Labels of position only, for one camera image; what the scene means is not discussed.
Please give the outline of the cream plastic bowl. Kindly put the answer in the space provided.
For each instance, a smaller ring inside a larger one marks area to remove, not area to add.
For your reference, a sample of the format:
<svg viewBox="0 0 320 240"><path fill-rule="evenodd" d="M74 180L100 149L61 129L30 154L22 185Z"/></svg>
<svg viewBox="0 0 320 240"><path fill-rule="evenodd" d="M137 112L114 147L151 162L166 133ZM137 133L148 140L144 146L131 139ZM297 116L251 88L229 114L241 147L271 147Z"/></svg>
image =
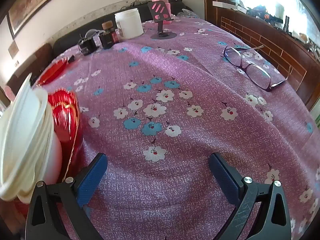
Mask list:
<svg viewBox="0 0 320 240"><path fill-rule="evenodd" d="M1 117L1 199L29 204L38 181L57 182L62 148L54 132L45 89L32 89L31 76Z"/></svg>

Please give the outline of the large red glass plate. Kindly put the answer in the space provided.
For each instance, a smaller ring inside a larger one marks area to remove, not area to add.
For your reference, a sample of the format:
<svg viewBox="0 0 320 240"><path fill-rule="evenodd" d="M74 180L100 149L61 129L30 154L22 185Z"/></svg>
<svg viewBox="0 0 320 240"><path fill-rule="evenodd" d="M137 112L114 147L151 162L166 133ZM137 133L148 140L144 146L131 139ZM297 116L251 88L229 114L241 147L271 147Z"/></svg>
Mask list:
<svg viewBox="0 0 320 240"><path fill-rule="evenodd" d="M62 165L58 178L62 182L78 171L78 155L82 148L80 107L76 95L64 88L48 95L53 110L54 132L62 148Z"/></svg>

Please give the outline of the purple floral tablecloth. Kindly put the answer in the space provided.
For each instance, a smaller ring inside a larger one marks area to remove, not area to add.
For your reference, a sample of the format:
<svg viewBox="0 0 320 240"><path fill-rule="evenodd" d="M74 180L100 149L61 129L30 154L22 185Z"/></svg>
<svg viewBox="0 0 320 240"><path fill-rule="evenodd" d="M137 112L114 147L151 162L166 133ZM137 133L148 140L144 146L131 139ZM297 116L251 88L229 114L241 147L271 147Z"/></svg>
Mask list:
<svg viewBox="0 0 320 240"><path fill-rule="evenodd" d="M261 54L245 51L266 92L224 57L243 42L196 19L168 26L177 34L144 34L75 61L45 89L74 92L83 134L77 166L108 157L107 172L87 206L104 239L212 239L233 207L208 167L219 152L243 176L279 180L299 239L319 210L319 129L291 87L291 76Z"/></svg>

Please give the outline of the small red glass dish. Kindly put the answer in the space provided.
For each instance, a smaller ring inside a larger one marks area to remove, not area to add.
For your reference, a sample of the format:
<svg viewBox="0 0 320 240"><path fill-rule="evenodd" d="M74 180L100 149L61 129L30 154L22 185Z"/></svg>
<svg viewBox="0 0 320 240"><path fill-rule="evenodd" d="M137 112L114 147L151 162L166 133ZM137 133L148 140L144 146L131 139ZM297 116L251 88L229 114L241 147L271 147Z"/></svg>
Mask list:
<svg viewBox="0 0 320 240"><path fill-rule="evenodd" d="M59 61L56 61L50 68L48 68L36 83L36 86L42 86L51 83L58 78L61 73L66 69L68 64L68 58L64 57Z"/></svg>

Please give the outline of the brick pattern wooden counter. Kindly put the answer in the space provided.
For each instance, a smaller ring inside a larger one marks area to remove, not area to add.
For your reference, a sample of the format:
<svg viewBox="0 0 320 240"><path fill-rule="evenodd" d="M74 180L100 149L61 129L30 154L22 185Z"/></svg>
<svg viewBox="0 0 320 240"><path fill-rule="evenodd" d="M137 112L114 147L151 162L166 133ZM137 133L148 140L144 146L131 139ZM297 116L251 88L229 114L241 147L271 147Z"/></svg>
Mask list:
<svg viewBox="0 0 320 240"><path fill-rule="evenodd" d="M258 50L282 74L288 73L289 83L311 110L319 99L319 62L291 36L270 24L232 9L213 6L213 2L231 0L204 0L205 20L227 31Z"/></svg>

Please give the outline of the black ink bottle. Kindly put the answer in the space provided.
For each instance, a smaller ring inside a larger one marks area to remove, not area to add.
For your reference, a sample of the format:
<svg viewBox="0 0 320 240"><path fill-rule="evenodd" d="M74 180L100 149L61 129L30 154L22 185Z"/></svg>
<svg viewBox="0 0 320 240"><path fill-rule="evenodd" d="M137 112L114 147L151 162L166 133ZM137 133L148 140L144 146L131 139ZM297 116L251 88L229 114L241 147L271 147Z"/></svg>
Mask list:
<svg viewBox="0 0 320 240"><path fill-rule="evenodd" d="M96 33L89 35L88 37L80 36L80 40L78 41L78 48L82 55L87 56L95 52L98 48L94 41L94 36Z"/></svg>

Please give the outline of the dark jar with red label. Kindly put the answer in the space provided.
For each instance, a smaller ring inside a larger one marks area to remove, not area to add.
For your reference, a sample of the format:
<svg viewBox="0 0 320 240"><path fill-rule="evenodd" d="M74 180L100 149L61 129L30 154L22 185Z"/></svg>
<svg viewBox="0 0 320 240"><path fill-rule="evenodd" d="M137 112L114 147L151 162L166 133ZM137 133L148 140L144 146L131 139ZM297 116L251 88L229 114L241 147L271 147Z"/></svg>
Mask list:
<svg viewBox="0 0 320 240"><path fill-rule="evenodd" d="M112 21L107 21L102 24L103 32L99 34L101 45L104 49L110 49L113 45L119 42L116 29Z"/></svg>

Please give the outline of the white plastic jar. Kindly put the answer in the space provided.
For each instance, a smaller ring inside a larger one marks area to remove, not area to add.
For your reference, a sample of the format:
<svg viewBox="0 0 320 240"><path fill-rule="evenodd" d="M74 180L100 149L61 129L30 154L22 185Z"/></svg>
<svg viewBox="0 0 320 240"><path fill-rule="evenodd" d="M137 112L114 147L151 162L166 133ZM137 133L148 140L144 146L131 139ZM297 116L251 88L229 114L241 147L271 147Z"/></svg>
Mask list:
<svg viewBox="0 0 320 240"><path fill-rule="evenodd" d="M129 40L143 35L144 30L137 8L118 12L114 16L122 40Z"/></svg>

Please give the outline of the black phone stand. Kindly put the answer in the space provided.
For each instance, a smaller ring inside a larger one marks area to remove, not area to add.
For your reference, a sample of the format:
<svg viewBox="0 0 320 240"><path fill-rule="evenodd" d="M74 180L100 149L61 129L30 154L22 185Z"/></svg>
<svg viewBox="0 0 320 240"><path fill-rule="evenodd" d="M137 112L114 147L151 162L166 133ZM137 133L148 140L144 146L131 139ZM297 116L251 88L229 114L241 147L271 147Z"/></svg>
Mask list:
<svg viewBox="0 0 320 240"><path fill-rule="evenodd" d="M164 21L172 21L172 18L169 14L166 4L164 1L150 1L148 2L148 8L153 18L153 21L157 23L157 33L152 35L153 40L168 40L175 38L176 33L167 32L163 29Z"/></svg>

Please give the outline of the purple frame eyeglasses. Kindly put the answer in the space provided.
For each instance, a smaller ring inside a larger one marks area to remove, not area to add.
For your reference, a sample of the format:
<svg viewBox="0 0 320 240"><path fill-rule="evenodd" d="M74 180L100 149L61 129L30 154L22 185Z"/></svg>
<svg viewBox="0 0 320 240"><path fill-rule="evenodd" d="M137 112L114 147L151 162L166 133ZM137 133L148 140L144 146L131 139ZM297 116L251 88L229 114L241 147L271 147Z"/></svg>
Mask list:
<svg viewBox="0 0 320 240"><path fill-rule="evenodd" d="M242 70L256 86L258 86L266 92L270 92L275 88L280 87L283 83L285 83L288 80L290 73L287 74L287 77L283 81L272 84L270 74L268 74L267 71L265 71L263 68L261 68L255 63L245 64L242 55L244 55L245 53L249 53L251 50L258 50L261 48L264 48L264 45L260 45L253 48L233 48L230 46L226 46L223 50L223 57L233 66Z"/></svg>

